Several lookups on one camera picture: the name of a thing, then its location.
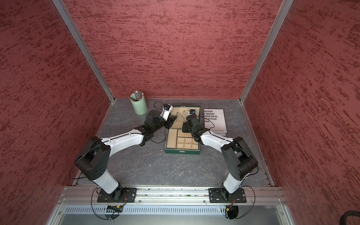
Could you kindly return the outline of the green jewelry box beige lining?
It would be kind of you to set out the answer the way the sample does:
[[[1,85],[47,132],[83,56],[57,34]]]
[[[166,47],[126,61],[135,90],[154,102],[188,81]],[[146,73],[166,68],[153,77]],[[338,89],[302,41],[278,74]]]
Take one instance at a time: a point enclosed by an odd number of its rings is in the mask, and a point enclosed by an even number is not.
[[[181,155],[199,155],[200,146],[193,139],[190,133],[182,132],[183,122],[186,122],[186,117],[189,116],[189,110],[195,109],[196,116],[199,119],[200,106],[174,106],[171,111],[171,116],[176,117],[173,126],[168,129],[165,144],[166,154],[181,154]]]

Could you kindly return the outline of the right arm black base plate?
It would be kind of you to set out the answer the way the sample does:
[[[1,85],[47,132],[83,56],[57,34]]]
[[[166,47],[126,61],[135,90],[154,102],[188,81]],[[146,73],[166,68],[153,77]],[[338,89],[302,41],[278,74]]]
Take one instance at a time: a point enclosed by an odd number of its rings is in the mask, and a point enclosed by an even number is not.
[[[210,203],[246,203],[244,189],[239,188],[232,194],[229,194],[225,188],[209,188]]]

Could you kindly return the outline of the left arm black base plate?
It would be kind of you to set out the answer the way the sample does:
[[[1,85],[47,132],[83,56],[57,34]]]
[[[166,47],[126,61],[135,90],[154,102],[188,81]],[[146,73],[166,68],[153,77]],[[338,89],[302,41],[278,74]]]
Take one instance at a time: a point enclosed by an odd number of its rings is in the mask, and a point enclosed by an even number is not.
[[[114,192],[108,194],[103,189],[100,190],[97,198],[98,203],[133,203],[137,195],[135,187],[118,187]]]

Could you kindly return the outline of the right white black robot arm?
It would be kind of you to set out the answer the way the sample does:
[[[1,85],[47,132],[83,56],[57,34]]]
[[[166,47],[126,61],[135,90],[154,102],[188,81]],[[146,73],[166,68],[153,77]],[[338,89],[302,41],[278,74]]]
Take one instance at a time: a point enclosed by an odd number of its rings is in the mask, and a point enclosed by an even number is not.
[[[193,139],[222,153],[229,174],[222,183],[224,194],[232,195],[241,188],[244,180],[258,168],[258,161],[242,137],[228,138],[217,135],[200,124],[197,116],[186,117],[187,130]]]

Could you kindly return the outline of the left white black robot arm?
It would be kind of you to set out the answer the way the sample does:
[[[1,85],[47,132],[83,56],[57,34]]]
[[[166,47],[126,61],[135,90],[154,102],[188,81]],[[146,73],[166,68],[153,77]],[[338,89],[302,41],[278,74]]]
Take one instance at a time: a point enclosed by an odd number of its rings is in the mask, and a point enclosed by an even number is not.
[[[162,112],[151,110],[146,115],[143,125],[124,134],[102,139],[97,136],[91,137],[75,159],[74,165],[85,178],[97,184],[114,201],[118,201],[122,194],[122,186],[107,169],[109,158],[128,147],[144,146],[159,129],[169,129],[176,120],[176,116],[171,115],[172,108],[166,105]]]

